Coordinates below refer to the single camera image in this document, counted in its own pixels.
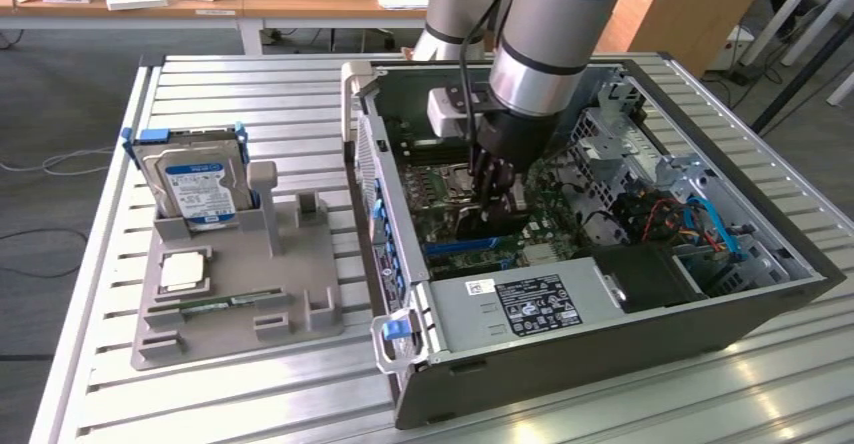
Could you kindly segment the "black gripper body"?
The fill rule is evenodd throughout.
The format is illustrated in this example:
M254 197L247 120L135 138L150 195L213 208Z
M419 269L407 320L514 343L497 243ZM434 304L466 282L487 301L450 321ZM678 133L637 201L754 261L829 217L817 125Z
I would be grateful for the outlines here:
M486 112L475 133L473 172L483 174L491 162L502 161L515 174L525 174L545 153L558 122L557 114L533 117L509 110Z

